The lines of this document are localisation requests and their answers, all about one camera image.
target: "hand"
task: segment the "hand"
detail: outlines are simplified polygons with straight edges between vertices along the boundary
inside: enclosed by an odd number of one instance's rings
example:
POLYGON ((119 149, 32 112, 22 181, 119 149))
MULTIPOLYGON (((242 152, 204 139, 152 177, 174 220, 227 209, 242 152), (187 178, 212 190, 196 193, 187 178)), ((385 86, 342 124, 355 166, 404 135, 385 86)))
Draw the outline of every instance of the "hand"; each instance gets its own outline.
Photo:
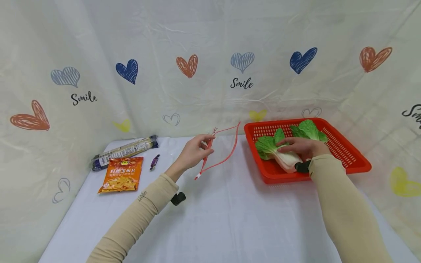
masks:
POLYGON ((203 158, 213 153, 213 149, 208 149, 206 146, 213 139, 215 139, 213 135, 201 134, 188 141, 165 174, 176 182, 187 169, 196 166, 203 158))
POLYGON ((303 158, 303 160, 311 159, 322 154, 331 154, 328 146, 322 141, 315 141, 306 138, 289 137, 285 138, 277 146, 281 146, 285 143, 289 145, 278 148, 278 152, 289 152, 293 151, 303 158))

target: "gray heart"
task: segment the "gray heart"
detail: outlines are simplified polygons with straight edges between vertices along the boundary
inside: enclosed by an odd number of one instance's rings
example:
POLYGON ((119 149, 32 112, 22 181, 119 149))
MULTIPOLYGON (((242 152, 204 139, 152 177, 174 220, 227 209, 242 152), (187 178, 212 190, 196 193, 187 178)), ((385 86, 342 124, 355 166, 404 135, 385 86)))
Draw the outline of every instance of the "gray heart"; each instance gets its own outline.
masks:
POLYGON ((180 123, 180 115, 178 115, 177 113, 174 113, 173 115, 171 115, 171 117, 168 115, 164 115, 162 116, 162 119, 166 123, 171 124, 173 126, 177 126, 180 123))
POLYGON ((60 191, 53 196, 53 204, 63 201, 66 198, 66 195, 70 192, 70 181, 67 178, 60 178, 57 186, 60 191))
POLYGON ((303 118, 317 118, 320 114, 322 114, 321 108, 314 108, 311 111, 309 109, 305 109, 301 112, 301 116, 303 116, 303 118))

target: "beige sleeve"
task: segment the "beige sleeve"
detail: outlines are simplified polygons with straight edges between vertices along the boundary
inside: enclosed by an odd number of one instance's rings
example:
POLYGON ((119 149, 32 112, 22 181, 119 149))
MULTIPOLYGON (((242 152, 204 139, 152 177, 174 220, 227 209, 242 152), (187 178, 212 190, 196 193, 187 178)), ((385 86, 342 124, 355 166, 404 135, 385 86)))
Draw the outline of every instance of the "beige sleeve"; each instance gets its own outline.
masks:
POLYGON ((122 262, 154 216, 164 209, 178 189, 166 174, 161 174, 114 222, 93 249, 87 263, 122 262))
POLYGON ((326 230, 343 263, 392 263, 377 220, 364 196, 330 154, 312 159, 310 176, 316 184, 326 230))

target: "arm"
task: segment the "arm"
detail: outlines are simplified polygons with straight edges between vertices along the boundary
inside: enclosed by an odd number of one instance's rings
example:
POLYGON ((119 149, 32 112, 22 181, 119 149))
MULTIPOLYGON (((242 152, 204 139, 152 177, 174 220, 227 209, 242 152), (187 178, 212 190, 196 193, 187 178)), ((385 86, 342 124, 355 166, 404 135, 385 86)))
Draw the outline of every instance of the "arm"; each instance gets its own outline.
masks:
POLYGON ((346 175, 341 161, 320 141, 286 138, 279 144, 285 142, 290 146, 279 151, 312 158, 310 176, 317 188, 326 230, 342 262, 393 263, 370 206, 346 175))
POLYGON ((170 168, 146 187, 114 222, 93 249, 87 263, 121 263, 152 219, 176 194, 179 189, 176 182, 180 176, 187 169, 197 165, 204 157, 213 153, 213 150, 207 149, 202 141, 214 138, 210 135, 198 135, 187 142, 170 168))

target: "corn chips bag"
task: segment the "corn chips bag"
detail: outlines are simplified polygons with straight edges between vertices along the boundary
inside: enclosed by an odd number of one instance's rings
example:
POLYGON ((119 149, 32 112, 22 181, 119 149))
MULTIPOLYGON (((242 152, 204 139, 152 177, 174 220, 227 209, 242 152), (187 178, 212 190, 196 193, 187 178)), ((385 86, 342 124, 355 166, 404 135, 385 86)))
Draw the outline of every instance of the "corn chips bag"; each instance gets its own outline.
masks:
POLYGON ((98 193, 136 191, 142 163, 143 157, 111 159, 104 183, 98 193))

